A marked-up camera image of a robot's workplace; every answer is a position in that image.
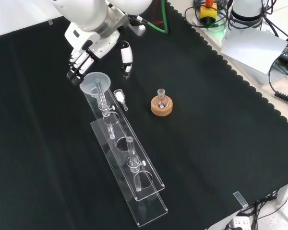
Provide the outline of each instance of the test tube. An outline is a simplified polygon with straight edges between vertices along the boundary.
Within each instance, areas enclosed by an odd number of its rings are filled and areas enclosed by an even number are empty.
[[[96,87],[98,91],[98,103],[99,103],[100,108],[102,109],[102,115],[108,116],[110,113],[109,105],[106,101],[105,94],[102,88],[102,84],[99,79],[96,79]]]
[[[140,171],[140,161],[135,152],[133,137],[127,137],[126,141],[127,141],[127,148],[128,148],[129,160],[130,160],[130,166],[131,166],[130,170],[131,172],[136,173],[136,175],[134,176],[135,190],[137,192],[140,192],[142,190],[141,181],[140,181],[140,175],[137,173]]]
[[[110,115],[110,109],[109,109],[109,105],[106,101],[105,98],[105,94],[102,88],[102,84],[100,82],[99,79],[96,79],[96,88],[98,91],[98,104],[99,107],[102,109],[102,115],[104,116],[104,121],[106,123],[109,135],[110,135],[110,139],[113,140],[115,139],[115,135],[114,135],[114,130],[113,130],[113,125],[111,124],[109,115]]]
[[[127,141],[127,148],[128,148],[128,153],[129,153],[130,166],[135,167],[135,166],[139,165],[139,160],[138,160],[138,157],[135,153],[133,137],[127,137],[126,141]]]

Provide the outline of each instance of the white paper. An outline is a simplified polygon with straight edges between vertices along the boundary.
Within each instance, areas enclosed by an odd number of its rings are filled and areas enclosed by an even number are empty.
[[[254,28],[233,28],[221,53],[267,74],[287,42]]]

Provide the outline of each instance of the green cable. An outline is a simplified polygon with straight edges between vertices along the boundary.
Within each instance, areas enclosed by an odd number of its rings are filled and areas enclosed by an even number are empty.
[[[163,16],[163,23],[164,23],[164,30],[160,29],[159,27],[155,26],[154,24],[148,22],[147,24],[154,28],[155,30],[158,30],[159,32],[162,32],[164,34],[168,34],[168,22],[167,22],[167,16],[166,16],[166,10],[165,10],[165,0],[161,0],[162,3],[162,16]]]

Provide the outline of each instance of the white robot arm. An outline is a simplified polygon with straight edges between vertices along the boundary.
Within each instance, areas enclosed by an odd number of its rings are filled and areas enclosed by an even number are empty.
[[[130,26],[126,14],[143,13],[152,0],[52,0],[53,5],[71,24],[65,33],[73,46],[67,78],[79,85],[86,71],[107,54],[117,43],[120,32],[127,26],[141,35],[144,25]],[[121,47],[124,77],[132,68],[132,51],[128,42]]]

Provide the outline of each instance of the table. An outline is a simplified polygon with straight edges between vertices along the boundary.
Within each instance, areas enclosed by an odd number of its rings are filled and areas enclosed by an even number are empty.
[[[128,81],[119,48],[94,70],[124,90],[126,116],[166,186],[168,215],[143,229],[205,229],[241,209],[234,192],[251,203],[288,184],[288,137],[278,136],[288,124],[169,15],[170,39],[152,30],[124,36],[134,53]],[[65,79],[68,24],[59,18],[0,37],[0,229],[137,228],[90,128],[89,105]],[[174,101],[163,119],[149,109],[161,87]]]

